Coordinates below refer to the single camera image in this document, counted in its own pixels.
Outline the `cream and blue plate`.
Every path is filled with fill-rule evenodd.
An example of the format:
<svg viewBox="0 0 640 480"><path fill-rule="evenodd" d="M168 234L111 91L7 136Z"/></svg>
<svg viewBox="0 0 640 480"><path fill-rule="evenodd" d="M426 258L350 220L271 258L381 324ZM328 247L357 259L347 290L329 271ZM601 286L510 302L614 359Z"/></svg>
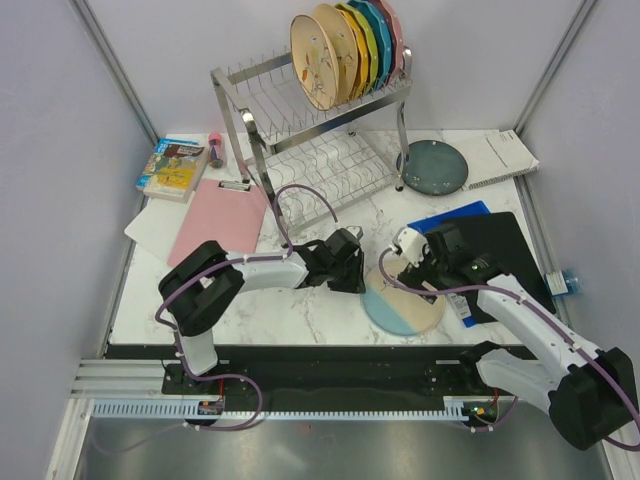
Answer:
<svg viewBox="0 0 640 480"><path fill-rule="evenodd" d="M397 336L416 336L432 330L443 318L446 300L441 296L423 298L393 287L378 267L364 277L366 292L361 303L369 319Z"/></svg>

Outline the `dark blue-grey plate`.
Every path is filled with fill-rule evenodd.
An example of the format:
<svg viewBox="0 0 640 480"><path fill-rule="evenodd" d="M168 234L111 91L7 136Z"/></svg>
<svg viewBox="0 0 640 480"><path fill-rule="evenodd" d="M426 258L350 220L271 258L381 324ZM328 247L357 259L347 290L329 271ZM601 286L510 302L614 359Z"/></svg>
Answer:
<svg viewBox="0 0 640 480"><path fill-rule="evenodd" d="M411 189L428 196L445 196L462 188L468 179L465 157L452 145L436 140L419 140L409 145L409 158L401 168L402 155L396 167Z"/></svg>

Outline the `beige bird plate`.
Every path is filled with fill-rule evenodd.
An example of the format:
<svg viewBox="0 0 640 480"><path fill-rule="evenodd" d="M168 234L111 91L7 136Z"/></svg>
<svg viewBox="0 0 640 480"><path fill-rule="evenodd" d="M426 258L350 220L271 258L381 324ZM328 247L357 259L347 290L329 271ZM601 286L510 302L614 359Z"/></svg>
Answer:
<svg viewBox="0 0 640 480"><path fill-rule="evenodd" d="M338 93L337 105L346 103L351 97L351 91L356 77L357 55L356 43L349 24L340 11L329 4L321 3L313 11L316 19L334 48L337 58Z"/></svg>
<svg viewBox="0 0 640 480"><path fill-rule="evenodd" d="M300 14L292 20L290 50L295 75L311 105L320 111L333 108L338 61L329 37L312 16Z"/></svg>

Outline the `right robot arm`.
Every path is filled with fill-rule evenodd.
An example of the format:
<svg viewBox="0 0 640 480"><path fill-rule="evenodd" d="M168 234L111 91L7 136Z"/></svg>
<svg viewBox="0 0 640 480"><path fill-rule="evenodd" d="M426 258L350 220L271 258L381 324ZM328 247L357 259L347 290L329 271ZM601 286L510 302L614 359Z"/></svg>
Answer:
<svg viewBox="0 0 640 480"><path fill-rule="evenodd" d="M522 360L491 342L475 346L457 371L465 391L494 387L525 400L579 450L638 423L631 359L619 348L602 350L564 325L492 255L475 253L456 226L442 224L426 234L405 227L392 250L408 263L398 277L404 289L470 295L534 355Z"/></svg>

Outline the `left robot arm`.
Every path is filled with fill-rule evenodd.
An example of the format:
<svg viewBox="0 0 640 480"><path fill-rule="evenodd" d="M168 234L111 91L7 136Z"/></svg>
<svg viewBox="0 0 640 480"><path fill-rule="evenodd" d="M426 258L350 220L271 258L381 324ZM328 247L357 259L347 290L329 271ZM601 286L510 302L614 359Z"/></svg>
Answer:
<svg viewBox="0 0 640 480"><path fill-rule="evenodd" d="M208 393L219 382L212 329L241 293L271 288L306 289L326 285L341 293L363 294L363 230L348 226L325 240L296 245L285 253L239 254L206 241L159 283L163 303L156 320L168 311L174 321L178 357L186 363L185 382Z"/></svg>

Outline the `steel two-tier dish rack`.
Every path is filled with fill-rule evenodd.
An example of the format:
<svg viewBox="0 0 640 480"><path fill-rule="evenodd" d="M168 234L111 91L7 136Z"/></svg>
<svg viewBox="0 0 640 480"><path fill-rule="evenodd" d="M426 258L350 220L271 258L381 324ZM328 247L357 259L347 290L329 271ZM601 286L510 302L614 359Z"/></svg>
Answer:
<svg viewBox="0 0 640 480"><path fill-rule="evenodd" d="M245 183L278 197L278 214L298 233L392 186L405 188L401 168L409 158L404 108L412 55L381 89L333 107L314 109L293 71L290 52L238 70L216 68L210 77L229 139L229 157ZM385 107L396 108L399 150L387 153L357 124Z"/></svg>

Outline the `black clipboard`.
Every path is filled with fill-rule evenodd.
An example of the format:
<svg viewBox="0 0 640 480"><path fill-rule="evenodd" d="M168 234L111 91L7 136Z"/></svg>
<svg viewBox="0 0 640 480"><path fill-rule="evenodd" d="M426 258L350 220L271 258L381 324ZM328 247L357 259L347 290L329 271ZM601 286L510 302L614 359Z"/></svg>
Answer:
<svg viewBox="0 0 640 480"><path fill-rule="evenodd" d="M489 255L505 272L513 274L537 302L552 314L556 313L533 254L512 212L455 218L442 224L446 223L459 229L474 257Z"/></svg>

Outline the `pink clipboard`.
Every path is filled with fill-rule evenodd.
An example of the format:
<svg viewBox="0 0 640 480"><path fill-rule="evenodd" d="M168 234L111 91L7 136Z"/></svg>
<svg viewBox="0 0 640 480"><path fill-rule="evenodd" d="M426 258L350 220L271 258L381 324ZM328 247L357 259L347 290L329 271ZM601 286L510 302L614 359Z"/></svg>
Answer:
<svg viewBox="0 0 640 480"><path fill-rule="evenodd" d="M227 252L251 254L267 209L256 185L203 179L195 190L168 265L177 266L206 241L217 241Z"/></svg>

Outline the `blue clip object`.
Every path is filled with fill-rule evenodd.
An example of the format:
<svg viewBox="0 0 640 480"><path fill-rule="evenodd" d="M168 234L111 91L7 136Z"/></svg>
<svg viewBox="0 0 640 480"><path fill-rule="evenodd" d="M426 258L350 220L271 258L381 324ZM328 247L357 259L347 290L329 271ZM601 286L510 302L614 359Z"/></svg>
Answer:
<svg viewBox="0 0 640 480"><path fill-rule="evenodd" d="M546 273L544 280L552 297L575 295L581 292L579 279L572 270L557 270Z"/></svg>

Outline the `pink capped tube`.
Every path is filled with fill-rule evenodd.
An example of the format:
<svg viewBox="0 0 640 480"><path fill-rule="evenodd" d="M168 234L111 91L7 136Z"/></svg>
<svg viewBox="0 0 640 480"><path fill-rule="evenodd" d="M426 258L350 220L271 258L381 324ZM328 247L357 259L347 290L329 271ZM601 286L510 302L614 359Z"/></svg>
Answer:
<svg viewBox="0 0 640 480"><path fill-rule="evenodd" d="M209 161L208 164L213 169L223 168L226 164L226 153L223 137L219 133L208 135Z"/></svg>

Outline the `white paper sheet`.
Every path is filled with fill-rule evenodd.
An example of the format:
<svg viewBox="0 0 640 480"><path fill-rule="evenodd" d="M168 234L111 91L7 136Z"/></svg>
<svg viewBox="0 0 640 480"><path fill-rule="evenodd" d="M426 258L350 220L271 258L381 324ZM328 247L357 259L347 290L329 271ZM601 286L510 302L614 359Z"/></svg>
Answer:
<svg viewBox="0 0 640 480"><path fill-rule="evenodd" d="M188 203L151 199L124 233L142 249L167 263L188 209Z"/></svg>

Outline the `green scalloped plate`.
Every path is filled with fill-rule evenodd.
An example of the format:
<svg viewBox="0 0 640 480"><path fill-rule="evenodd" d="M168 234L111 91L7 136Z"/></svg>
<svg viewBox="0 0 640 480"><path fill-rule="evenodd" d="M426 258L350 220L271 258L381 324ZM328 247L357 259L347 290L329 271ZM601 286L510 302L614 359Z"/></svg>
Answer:
<svg viewBox="0 0 640 480"><path fill-rule="evenodd" d="M366 93L373 92L377 85L378 74L380 73L380 59L378 53L377 40L372 28L372 23L365 14L364 4L362 1L348 1L347 5L354 13L357 23L364 32L367 50L369 54L369 76L366 86Z"/></svg>

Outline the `pink dotted plate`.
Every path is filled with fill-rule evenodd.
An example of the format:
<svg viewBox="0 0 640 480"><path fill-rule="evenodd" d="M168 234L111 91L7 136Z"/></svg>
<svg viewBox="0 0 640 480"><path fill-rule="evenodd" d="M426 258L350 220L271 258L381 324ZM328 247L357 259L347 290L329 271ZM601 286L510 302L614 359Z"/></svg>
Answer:
<svg viewBox="0 0 640 480"><path fill-rule="evenodd" d="M375 1L376 7L381 11L389 28L393 46L393 67L391 77L397 77L404 67L404 35L399 17L387 0Z"/></svg>

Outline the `teal dotted plate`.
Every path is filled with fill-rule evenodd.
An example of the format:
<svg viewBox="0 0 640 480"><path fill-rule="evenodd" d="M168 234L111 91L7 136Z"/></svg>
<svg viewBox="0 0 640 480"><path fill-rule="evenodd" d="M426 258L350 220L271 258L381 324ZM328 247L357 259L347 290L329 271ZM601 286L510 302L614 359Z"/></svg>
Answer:
<svg viewBox="0 0 640 480"><path fill-rule="evenodd" d="M389 82L392 72L393 45L390 28L381 8L371 1L357 1L356 8L368 21L376 40L379 66L374 89L379 90Z"/></svg>

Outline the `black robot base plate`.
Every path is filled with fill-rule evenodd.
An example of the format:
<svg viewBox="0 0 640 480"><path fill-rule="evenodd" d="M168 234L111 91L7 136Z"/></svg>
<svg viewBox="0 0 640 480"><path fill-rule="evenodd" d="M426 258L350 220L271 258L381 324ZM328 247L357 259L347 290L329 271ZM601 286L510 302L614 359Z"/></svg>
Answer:
<svg viewBox="0 0 640 480"><path fill-rule="evenodd" d="M254 411L391 410L437 407L451 397L509 397L481 383L470 369L470 346L249 346L218 347L213 382L195 382L171 346L125 345L109 360L158 360L166 368L164 393L220 394Z"/></svg>

